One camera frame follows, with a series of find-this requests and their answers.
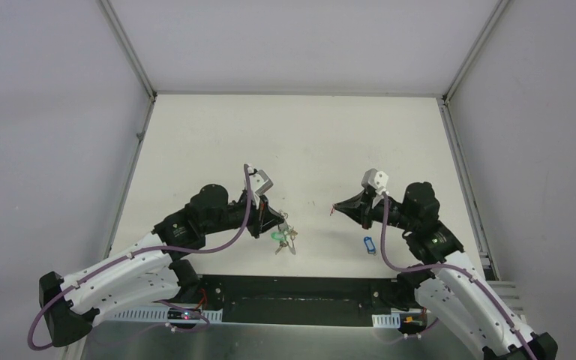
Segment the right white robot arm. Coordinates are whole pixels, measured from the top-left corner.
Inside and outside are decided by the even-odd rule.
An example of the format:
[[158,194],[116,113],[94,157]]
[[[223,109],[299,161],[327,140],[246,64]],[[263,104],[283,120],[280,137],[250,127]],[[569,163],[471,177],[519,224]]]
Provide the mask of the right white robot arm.
[[[332,208],[365,230],[381,224],[380,253],[397,272],[399,303],[429,310],[477,359],[557,357],[553,337],[533,330],[477,272],[464,246],[440,220],[440,202],[431,183],[409,184],[401,202],[382,188],[364,184],[361,193]],[[388,258],[389,227],[402,230],[417,265],[401,267]]]

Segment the metal crescent keyring plate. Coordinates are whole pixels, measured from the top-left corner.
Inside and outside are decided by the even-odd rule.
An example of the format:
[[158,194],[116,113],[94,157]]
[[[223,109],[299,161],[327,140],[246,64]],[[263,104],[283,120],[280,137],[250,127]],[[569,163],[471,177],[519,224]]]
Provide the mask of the metal crescent keyring plate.
[[283,210],[280,210],[280,212],[286,218],[286,228],[284,230],[289,232],[289,240],[287,242],[276,241],[278,243],[278,246],[274,254],[278,255],[282,250],[287,249],[292,255],[296,255],[295,240],[298,233],[296,232],[295,228],[289,224],[288,222],[289,215]]

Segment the green key tag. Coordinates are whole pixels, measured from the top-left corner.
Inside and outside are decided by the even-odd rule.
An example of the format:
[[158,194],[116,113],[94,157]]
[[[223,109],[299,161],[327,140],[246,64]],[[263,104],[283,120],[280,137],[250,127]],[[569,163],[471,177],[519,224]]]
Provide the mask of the green key tag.
[[290,236],[289,232],[284,230],[273,232],[271,238],[277,242],[287,242],[290,239]]

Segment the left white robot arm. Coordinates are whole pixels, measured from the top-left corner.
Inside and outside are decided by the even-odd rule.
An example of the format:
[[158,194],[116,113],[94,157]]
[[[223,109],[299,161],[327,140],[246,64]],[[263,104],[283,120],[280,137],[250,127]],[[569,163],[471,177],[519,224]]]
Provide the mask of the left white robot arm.
[[198,296],[200,277],[186,256],[203,253],[208,235],[248,231],[257,239],[285,223],[264,195],[248,199],[243,190],[230,201],[224,187],[206,185],[122,252],[73,274],[43,275],[34,323],[46,323],[50,346],[65,347],[134,306],[171,299],[190,303]]

